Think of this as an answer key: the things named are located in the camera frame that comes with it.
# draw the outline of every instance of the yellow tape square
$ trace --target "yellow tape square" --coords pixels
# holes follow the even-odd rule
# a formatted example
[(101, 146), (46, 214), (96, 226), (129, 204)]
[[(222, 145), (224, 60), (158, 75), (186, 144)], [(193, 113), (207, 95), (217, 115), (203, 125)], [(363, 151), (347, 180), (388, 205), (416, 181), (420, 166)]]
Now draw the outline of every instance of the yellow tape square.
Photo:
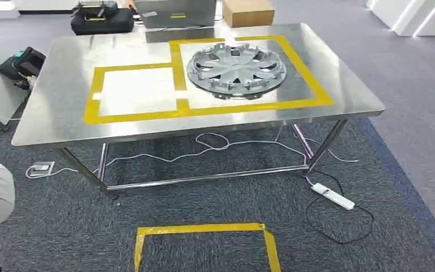
[(177, 92), (186, 91), (186, 78), (185, 70), (182, 63), (181, 44), (189, 43), (219, 43), (224, 39), (195, 39), (195, 40), (176, 40), (170, 41), (170, 63), (153, 63), (146, 65), (131, 65), (131, 66), (113, 66), (113, 67), (97, 67), (95, 68), (94, 77), (89, 91), (86, 109), (84, 111), (84, 122), (87, 124), (105, 124), (111, 122), (127, 122), (127, 121), (143, 121), (143, 120), (156, 120), (165, 118), (178, 118), (178, 117), (191, 117), (191, 116), (205, 116), (215, 114), (227, 113), (240, 113), (252, 111), (267, 111), (267, 110), (280, 110), (280, 109), (294, 109), (306, 107), (318, 107), (331, 105), (332, 99), (327, 95), (322, 86), (312, 75), (311, 71), (303, 63), (299, 55), (289, 44), (284, 36), (257, 36), (257, 37), (237, 37), (236, 41), (256, 41), (256, 40), (273, 40), (279, 44), (285, 55), (288, 57), (296, 71), (302, 76), (303, 80), (308, 85), (311, 92), (314, 94), (312, 99), (289, 100), (280, 101), (275, 103), (262, 103), (250, 105), (234, 105), (227, 107), (213, 107), (213, 108), (190, 108), (189, 101), (185, 96), (176, 99), (177, 110), (150, 112), (150, 113), (136, 113), (126, 115), (110, 115), (100, 116), (99, 105), (100, 100), (96, 99), (96, 94), (100, 94), (104, 84), (104, 74), (109, 71), (126, 71), (126, 70), (139, 70), (139, 69), (155, 69), (162, 67), (171, 67), (173, 69), (174, 88)]
[(145, 227), (138, 228), (136, 236), (136, 245), (134, 248), (134, 271), (139, 271), (139, 265), (142, 259), (142, 250), (146, 235), (163, 235), (163, 234), (183, 234), (183, 233), (202, 233), (202, 232), (234, 232), (234, 231), (262, 231), (266, 246), (267, 257), (271, 272), (281, 272), (279, 265), (278, 251), (276, 241), (271, 232), (266, 230), (264, 224), (259, 223), (242, 223), (242, 224), (206, 224), (206, 225), (188, 225), (188, 226), (170, 226), (170, 227)]

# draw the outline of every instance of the yellow tape marking on floor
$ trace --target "yellow tape marking on floor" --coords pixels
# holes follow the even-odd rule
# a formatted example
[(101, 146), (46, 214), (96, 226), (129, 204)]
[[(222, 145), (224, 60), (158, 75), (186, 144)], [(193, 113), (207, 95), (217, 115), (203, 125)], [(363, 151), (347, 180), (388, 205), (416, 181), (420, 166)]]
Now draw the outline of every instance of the yellow tape marking on floor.
[(163, 234), (182, 234), (182, 233), (201, 233), (201, 232), (232, 232), (232, 231), (262, 231), (265, 240), (266, 252), (269, 260), (271, 272), (281, 272), (279, 265), (278, 251), (276, 242), (271, 232), (266, 230), (264, 224), (259, 223), (240, 223), (240, 224), (205, 224), (188, 226), (169, 226), (169, 227), (139, 227), (134, 248), (134, 271), (139, 271), (142, 259), (142, 250), (146, 235)]

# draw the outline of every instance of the power strip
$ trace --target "power strip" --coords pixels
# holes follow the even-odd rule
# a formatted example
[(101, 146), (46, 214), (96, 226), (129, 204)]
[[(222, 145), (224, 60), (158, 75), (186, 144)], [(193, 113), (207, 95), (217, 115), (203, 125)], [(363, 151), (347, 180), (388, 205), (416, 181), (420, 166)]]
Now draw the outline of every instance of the power strip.
[(321, 183), (314, 184), (311, 189), (315, 191), (316, 193), (324, 196), (325, 198), (333, 201), (334, 203), (338, 204), (339, 206), (345, 208), (346, 210), (350, 211), (354, 209), (354, 202), (350, 201), (346, 197), (336, 193), (335, 191), (329, 189), (328, 187), (322, 185)]

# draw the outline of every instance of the floor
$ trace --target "floor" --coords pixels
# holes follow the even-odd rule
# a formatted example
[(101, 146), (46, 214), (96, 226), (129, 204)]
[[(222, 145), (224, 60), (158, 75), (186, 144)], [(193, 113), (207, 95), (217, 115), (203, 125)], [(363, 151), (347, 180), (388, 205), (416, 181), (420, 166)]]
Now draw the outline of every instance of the floor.
[[(302, 130), (322, 141), (331, 125), (314, 123)], [(149, 235), (139, 272), (435, 272), (435, 235), (425, 230), (435, 228), (435, 223), (426, 226), (416, 216), (412, 199), (377, 156), (380, 148), (371, 147), (370, 134), (362, 130), (360, 122), (351, 122), (333, 148), (344, 158), (358, 158), (359, 163), (341, 163), (326, 154), (318, 170), (340, 180), (344, 194), (374, 221), (365, 210), (348, 212), (319, 197), (296, 172), (147, 188), (117, 198), (102, 195), (76, 173), (28, 180), (23, 169), (35, 160), (55, 160), (57, 168), (66, 164), (50, 150), (13, 148), (11, 129), (0, 135), (0, 162), (14, 173), (17, 197), (14, 212), (0, 225), (0, 264), (8, 272), (130, 272), (138, 227), (264, 223), (274, 236), (281, 270), (270, 270), (262, 232), (230, 231)], [(271, 140), (277, 134), (278, 129), (264, 129), (224, 135), (237, 142)], [(203, 140), (213, 146), (223, 144), (220, 138)], [(289, 128), (279, 142), (298, 147)], [(113, 144), (109, 156), (146, 152), (174, 158), (202, 149), (188, 136)], [(89, 167), (99, 160), (99, 146), (72, 151)], [(150, 158), (122, 161), (109, 167), (106, 177), (108, 184), (123, 184), (130, 177), (133, 181), (173, 179), (287, 166), (301, 160), (282, 147), (252, 143), (172, 164)], [(323, 174), (313, 174), (312, 181), (339, 190), (336, 181)], [(406, 190), (412, 190), (407, 184)], [(378, 192), (369, 189), (378, 186)], [(365, 237), (371, 226), (372, 232), (340, 245), (312, 226), (341, 242)]]
[[(275, 23), (308, 23), (386, 104), (372, 123), (435, 217), (435, 37), (397, 37), (361, 0), (272, 2)], [(67, 15), (0, 20), (9, 54), (47, 52), (52, 37), (72, 34)]]

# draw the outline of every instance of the carpet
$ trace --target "carpet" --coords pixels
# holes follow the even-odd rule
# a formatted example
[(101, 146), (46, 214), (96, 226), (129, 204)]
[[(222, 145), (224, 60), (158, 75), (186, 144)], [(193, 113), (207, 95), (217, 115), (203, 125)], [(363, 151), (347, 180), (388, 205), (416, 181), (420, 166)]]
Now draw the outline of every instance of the carpet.
[[(67, 165), (53, 151), (11, 147), (12, 129), (0, 133), (0, 163), (15, 175), (17, 194), (15, 211), (0, 226), (0, 264), (4, 271), (133, 271), (138, 227), (256, 222), (264, 223), (274, 235), (282, 271), (435, 271), (435, 232), (425, 228), (435, 230), (435, 221), (426, 206), (410, 206), (410, 195), (396, 185), (396, 175), (382, 156), (385, 146), (376, 145), (379, 137), (369, 131), (372, 127), (366, 127), (368, 122), (350, 122), (332, 148), (359, 163), (342, 163), (326, 154), (317, 167), (338, 178), (346, 196), (374, 215), (369, 237), (348, 245), (323, 237), (308, 224), (305, 210), (317, 195), (298, 173), (190, 182), (107, 197), (71, 172), (27, 180), (24, 171), (33, 162), (55, 160), (56, 169)], [(330, 123), (314, 123), (302, 130), (307, 137), (322, 141), (331, 127)], [(273, 140), (277, 133), (278, 129), (263, 129), (224, 135), (235, 142)], [(216, 137), (204, 139), (213, 145), (224, 144)], [(288, 127), (280, 142), (298, 148)], [(194, 136), (189, 136), (113, 144), (109, 157), (146, 152), (173, 158), (201, 150)], [(100, 146), (72, 151), (96, 168)], [(108, 168), (106, 183), (301, 161), (300, 155), (276, 145), (243, 144), (175, 163), (150, 158), (121, 161)], [(338, 190), (333, 179), (319, 173), (312, 174), (312, 181)], [(413, 190), (409, 181), (404, 185)], [(424, 209), (421, 217), (416, 209)], [(365, 212), (348, 212), (325, 199), (309, 209), (309, 220), (337, 240), (364, 235), (370, 223)], [(142, 257), (139, 271), (270, 271), (261, 232), (147, 236)]]

